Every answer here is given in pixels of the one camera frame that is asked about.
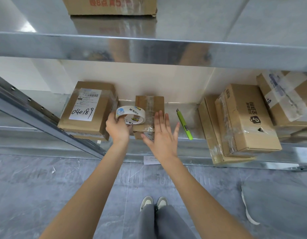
paper note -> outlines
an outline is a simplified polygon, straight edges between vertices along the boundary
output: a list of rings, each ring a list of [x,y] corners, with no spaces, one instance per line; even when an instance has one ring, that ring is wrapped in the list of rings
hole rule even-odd
[[[81,88],[69,119],[91,121],[95,113],[100,94],[101,90]]]
[[[144,156],[143,164],[144,165],[160,164],[160,162],[154,156]]]

leg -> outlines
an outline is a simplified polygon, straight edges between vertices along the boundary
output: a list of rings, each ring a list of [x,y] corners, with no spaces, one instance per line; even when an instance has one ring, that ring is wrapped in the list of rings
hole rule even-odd
[[[154,205],[151,197],[147,196],[141,204],[141,211],[135,227],[136,239],[156,239],[154,231]]]
[[[166,205],[156,212],[158,239],[196,238],[189,226],[171,206]]]

white sneaker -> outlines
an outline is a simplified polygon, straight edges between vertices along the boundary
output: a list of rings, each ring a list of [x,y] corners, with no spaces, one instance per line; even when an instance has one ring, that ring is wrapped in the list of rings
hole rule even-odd
[[[245,200],[244,200],[244,196],[243,196],[243,191],[241,192],[241,196],[242,196],[242,200],[243,200],[243,203],[245,205],[245,214],[247,215],[247,219],[248,221],[250,221],[253,225],[259,225],[260,223],[259,222],[256,222],[255,220],[253,220],[249,214],[249,212],[247,211],[247,205],[245,204]]]
[[[140,211],[146,206],[146,205],[153,205],[153,198],[151,196],[146,196],[140,206]]]
[[[157,202],[157,209],[159,210],[166,205],[169,205],[167,198],[160,197]]]

handwritten number 040189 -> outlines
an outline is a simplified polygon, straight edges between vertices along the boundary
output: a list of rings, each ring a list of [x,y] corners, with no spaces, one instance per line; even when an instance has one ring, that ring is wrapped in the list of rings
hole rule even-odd
[[[80,109],[78,108],[78,109],[76,109],[76,110],[73,110],[73,111],[72,111],[72,114],[75,114],[75,113],[76,113],[76,114],[89,115],[89,116],[88,116],[88,118],[89,118],[90,115],[92,114],[93,110],[94,110],[93,108],[90,108],[90,109],[87,108],[86,110],[82,111],[82,110],[80,110]]]

forearm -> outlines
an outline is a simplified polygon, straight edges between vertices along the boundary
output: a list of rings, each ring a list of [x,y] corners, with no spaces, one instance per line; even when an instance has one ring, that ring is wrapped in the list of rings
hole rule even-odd
[[[93,237],[126,150],[126,143],[111,146],[94,172],[45,229],[41,239]]]
[[[161,163],[178,190],[201,238],[252,238],[196,179],[179,158]]]

